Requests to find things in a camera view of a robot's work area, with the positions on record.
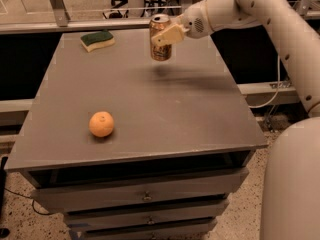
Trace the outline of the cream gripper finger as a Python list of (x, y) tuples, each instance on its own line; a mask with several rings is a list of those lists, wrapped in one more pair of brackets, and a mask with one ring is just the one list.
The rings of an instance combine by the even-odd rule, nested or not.
[(156, 46), (166, 46), (179, 43), (184, 40), (185, 34), (189, 31), (182, 24), (171, 24), (164, 30), (151, 37), (151, 42)]

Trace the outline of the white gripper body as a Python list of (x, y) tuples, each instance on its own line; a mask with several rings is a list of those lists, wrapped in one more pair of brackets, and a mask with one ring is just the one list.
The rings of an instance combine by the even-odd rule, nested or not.
[(177, 21), (183, 25), (186, 35), (199, 39), (213, 33), (206, 2), (198, 2), (188, 7)]

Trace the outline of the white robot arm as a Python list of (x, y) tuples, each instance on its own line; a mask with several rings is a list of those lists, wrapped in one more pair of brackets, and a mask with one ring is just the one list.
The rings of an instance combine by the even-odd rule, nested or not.
[(288, 127), (267, 161), (260, 240), (320, 240), (320, 37), (287, 0), (202, 0), (151, 38), (158, 46), (262, 25), (309, 117)]

